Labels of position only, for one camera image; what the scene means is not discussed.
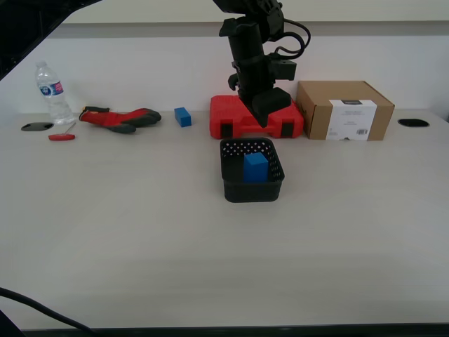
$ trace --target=wall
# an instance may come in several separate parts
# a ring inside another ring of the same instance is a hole
[[[283,0],[282,4],[288,18],[297,21],[437,21],[449,16],[447,0]],[[227,17],[212,0],[107,0],[74,13],[67,22],[220,22]]]
[[[279,82],[295,95],[297,80],[368,81],[399,109],[449,111],[449,23],[315,23],[298,60],[296,81]],[[220,25],[63,25],[0,82],[0,110],[45,112],[34,63],[46,60],[62,78],[73,110],[185,106],[207,110],[212,96],[232,94],[232,73]],[[295,48],[294,41],[284,44]],[[267,44],[266,51],[272,51]]]

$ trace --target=cable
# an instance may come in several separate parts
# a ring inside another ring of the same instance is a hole
[[[281,55],[279,53],[277,53],[277,51],[279,51],[279,49],[281,49],[280,47],[278,47],[275,51],[275,53],[277,54],[277,57],[280,60],[294,60],[296,58],[299,58],[305,51],[306,48],[306,43],[304,42],[304,39],[301,37],[301,35],[294,33],[294,32],[285,32],[282,35],[280,35],[279,39],[283,39],[284,37],[294,37],[295,39],[297,39],[297,41],[300,43],[301,45],[301,49],[297,51],[297,53],[295,55],[292,56],[288,56],[288,55]],[[286,49],[288,51],[288,53],[294,53],[293,51],[289,51],[287,48],[282,47],[282,50]]]
[[[79,330],[82,330],[86,333],[88,333],[91,336],[98,336],[94,330],[91,328],[78,323],[74,321],[73,319],[67,318],[65,316],[62,316],[61,314],[58,314],[57,312],[45,307],[44,305],[36,302],[35,300],[32,300],[31,298],[28,298],[26,296],[20,295],[19,293],[15,293],[14,291],[0,288],[0,296],[4,298],[9,298],[10,300],[14,300],[16,302],[28,305],[29,307],[43,313],[44,315],[47,315],[53,319],[56,319],[59,322],[62,322],[64,324],[73,326],[74,328],[77,328]]]
[[[304,26],[302,23],[295,22],[295,21],[292,21],[292,20],[289,20],[289,19],[283,19],[283,21],[286,22],[286,23],[290,23],[291,25],[294,25],[296,27],[299,27],[299,28],[301,28],[302,30],[304,30],[306,32],[306,34],[307,34],[307,42],[306,42],[305,48],[307,48],[309,46],[309,44],[310,44],[310,41],[311,41],[311,32],[309,31],[309,28]]]
[[[295,21],[292,21],[289,19],[284,19],[284,22],[290,23],[291,25],[294,25],[296,27],[303,29],[307,34],[307,42],[304,42],[304,39],[299,34],[296,34],[294,32],[286,32],[281,35],[280,39],[282,39],[284,37],[294,37],[295,39],[297,39],[301,45],[301,49],[298,49],[297,51],[291,51],[290,49],[279,46],[276,48],[274,53],[278,54],[278,57],[282,60],[294,60],[296,58],[299,58],[304,53],[305,49],[309,46],[310,41],[311,41],[311,32],[306,26],[304,26],[301,23],[298,23],[298,22],[295,22]],[[293,54],[293,55],[292,56],[281,55],[281,54],[279,54],[279,51],[284,51],[286,53]]]

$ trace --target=cardboard box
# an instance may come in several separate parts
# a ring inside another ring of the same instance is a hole
[[[310,139],[383,140],[394,104],[364,81],[300,81],[297,104]]]

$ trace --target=red glove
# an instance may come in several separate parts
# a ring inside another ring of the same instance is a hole
[[[133,133],[137,129],[156,124],[162,119],[158,112],[150,109],[138,109],[128,114],[110,112],[110,109],[85,107],[79,116],[80,121],[100,125],[118,133]]]

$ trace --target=blue cube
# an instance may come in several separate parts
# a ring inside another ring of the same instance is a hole
[[[175,117],[182,128],[185,128],[186,126],[192,126],[192,117],[185,107],[179,107],[175,109]]]
[[[245,183],[266,183],[269,163],[260,153],[246,154],[243,163],[243,181]]]

